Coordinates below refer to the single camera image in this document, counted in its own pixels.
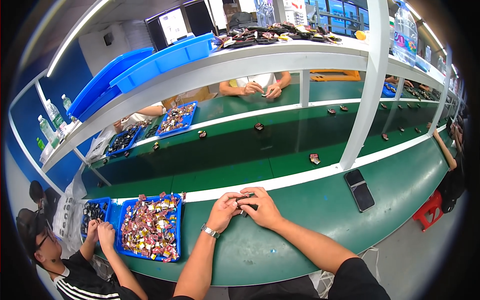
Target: red plastic stool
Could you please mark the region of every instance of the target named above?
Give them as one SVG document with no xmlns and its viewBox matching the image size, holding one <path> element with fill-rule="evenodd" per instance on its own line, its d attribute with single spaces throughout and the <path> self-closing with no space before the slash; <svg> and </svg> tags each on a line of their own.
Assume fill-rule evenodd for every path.
<svg viewBox="0 0 480 300">
<path fill-rule="evenodd" d="M 440 213 L 438 214 L 437 217 L 435 217 L 435 212 L 437 211 L 437 208 L 440 210 Z M 426 213 L 429 213 L 430 215 L 433 215 L 432 221 L 429 222 L 427 218 L 425 217 Z M 423 224 L 423 232 L 428 229 L 428 227 L 432 226 L 438 219 L 440 219 L 443 216 L 442 212 L 442 196 L 440 195 L 440 192 L 435 190 L 433 192 L 433 195 L 428 198 L 427 202 L 425 202 L 420 209 L 413 214 L 413 219 L 414 220 L 419 220 Z"/>
</svg>

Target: worker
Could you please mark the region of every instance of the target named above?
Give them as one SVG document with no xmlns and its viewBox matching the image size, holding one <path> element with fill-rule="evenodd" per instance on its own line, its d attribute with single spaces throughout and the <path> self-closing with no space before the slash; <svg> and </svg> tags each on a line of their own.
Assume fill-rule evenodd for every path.
<svg viewBox="0 0 480 300">
<path fill-rule="evenodd" d="M 32 266 L 38 265 L 48 272 L 64 299 L 147 300 L 147 294 L 113 248 L 115 229 L 110 223 L 100 219 L 90 221 L 85 242 L 69 259 L 60 259 L 62 248 L 47 226 L 44 215 L 38 211 L 21 209 L 17 216 L 17 230 Z M 103 280 L 91 266 L 97 241 L 100 241 L 118 283 Z"/>
<path fill-rule="evenodd" d="M 456 155 L 453 157 L 438 134 L 437 129 L 435 129 L 433 131 L 433 137 L 445 156 L 448 164 L 448 172 L 432 195 L 432 197 L 441 197 L 442 212 L 444 214 L 453 210 L 457 199 L 460 198 L 465 190 L 461 159 L 463 134 L 460 133 L 459 125 L 452 124 L 451 119 L 448 120 L 445 130 L 448 130 L 449 136 L 455 141 Z"/>
<path fill-rule="evenodd" d="M 57 212 L 60 195 L 51 187 L 44 191 L 40 182 L 36 180 L 30 183 L 28 194 L 33 202 L 37 204 L 40 213 L 45 214 L 45 218 L 50 224 L 50 227 L 53 228 L 53 217 Z"/>
<path fill-rule="evenodd" d="M 280 96 L 291 80 L 288 71 L 282 72 L 282 78 L 278 81 L 273 73 L 260 74 L 236 79 L 237 87 L 230 86 L 230 80 L 220 82 L 219 91 L 224 96 L 249 96 L 258 92 L 266 95 L 267 99 L 274 99 Z"/>
<path fill-rule="evenodd" d="M 254 195 L 236 202 L 237 197 L 250 193 Z M 249 204 L 257 205 L 257 210 Z M 357 255 L 331 238 L 283 218 L 264 188 L 245 188 L 240 193 L 226 193 L 214 203 L 210 217 L 202 226 L 183 267 L 172 300 L 201 300 L 205 297 L 212 280 L 216 239 L 227 228 L 231 218 L 240 213 L 238 205 L 255 223 L 281 235 L 318 268 L 335 274 L 329 299 L 390 299 Z M 232 287 L 228 288 L 228 296 L 230 300 L 313 300 L 319 297 L 308 276 L 259 286 Z"/>
<path fill-rule="evenodd" d="M 396 78 L 394 76 L 386 75 L 385 76 L 385 82 L 388 82 L 390 84 L 398 84 L 398 78 Z M 418 82 L 413 81 L 413 80 L 410 81 L 410 80 L 405 79 L 405 81 L 403 82 L 403 85 L 408 86 L 408 87 L 414 87 L 414 88 L 417 88 L 417 89 L 422 89 L 422 90 L 427 91 L 427 92 L 430 91 L 430 88 L 428 87 L 428 85 L 424 85 L 424 84 L 418 83 Z"/>
<path fill-rule="evenodd" d="M 165 114 L 166 112 L 167 110 L 165 107 L 163 107 L 162 101 L 160 101 L 116 121 L 113 123 L 113 127 L 115 127 L 115 132 L 118 134 L 122 132 L 124 128 L 127 128 L 130 125 L 134 125 L 145 120 L 151 120 L 154 117 L 159 117 Z"/>
</svg>

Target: silver watch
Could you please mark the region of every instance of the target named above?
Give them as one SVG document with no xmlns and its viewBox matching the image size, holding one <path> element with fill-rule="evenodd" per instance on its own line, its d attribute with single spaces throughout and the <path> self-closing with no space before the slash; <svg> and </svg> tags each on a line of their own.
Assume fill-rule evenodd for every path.
<svg viewBox="0 0 480 300">
<path fill-rule="evenodd" d="M 216 239 L 218 239 L 220 237 L 220 233 L 216 232 L 215 230 L 212 230 L 211 228 L 208 228 L 207 223 L 204 223 L 202 225 L 202 228 L 200 228 L 200 230 L 205 231 L 206 233 L 208 233 L 209 235 L 211 235 L 212 237 L 214 237 Z"/>
</svg>

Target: smartphone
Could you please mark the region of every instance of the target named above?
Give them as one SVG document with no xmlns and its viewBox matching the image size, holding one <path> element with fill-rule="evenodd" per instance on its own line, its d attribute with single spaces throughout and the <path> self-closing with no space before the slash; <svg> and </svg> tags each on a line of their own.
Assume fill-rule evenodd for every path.
<svg viewBox="0 0 480 300">
<path fill-rule="evenodd" d="M 344 175 L 344 177 L 345 181 L 350 187 L 350 190 L 352 191 L 353 199 L 355 199 L 355 203 L 357 203 L 357 207 L 361 213 L 375 205 L 372 193 L 370 192 L 365 179 L 360 173 L 360 170 L 356 169 L 348 172 Z"/>
</svg>

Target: blue wall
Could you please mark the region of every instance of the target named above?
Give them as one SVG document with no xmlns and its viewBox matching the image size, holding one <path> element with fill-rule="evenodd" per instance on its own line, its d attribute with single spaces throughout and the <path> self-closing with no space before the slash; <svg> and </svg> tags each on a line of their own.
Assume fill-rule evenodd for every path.
<svg viewBox="0 0 480 300">
<path fill-rule="evenodd" d="M 19 75 L 18 84 L 16 85 L 17 92 L 42 70 L 48 67 L 54 53 L 55 50 L 37 59 Z M 39 82 L 45 98 L 51 99 L 52 103 L 59 109 L 63 118 L 69 123 L 66 111 L 62 105 L 61 95 L 66 94 L 73 101 L 91 79 L 92 74 L 88 69 L 82 50 L 76 39 L 70 43 L 52 75 L 48 78 L 41 78 Z M 15 106 L 12 107 L 12 119 L 28 152 L 30 152 L 34 160 L 41 167 L 42 164 L 38 161 L 41 150 L 36 144 L 36 138 L 41 138 L 45 143 L 47 143 L 47 141 L 38 124 L 37 118 L 40 114 L 48 120 L 47 113 L 33 86 L 20 98 Z M 93 137 L 78 146 L 82 154 L 85 155 L 88 152 L 92 139 Z M 30 181 L 38 180 L 44 188 L 48 187 L 21 151 L 11 129 L 7 133 L 7 145 L 25 176 Z M 72 181 L 80 164 L 80 159 L 73 152 L 70 152 L 47 172 L 47 176 L 60 189 L 65 190 L 67 185 Z"/>
</svg>

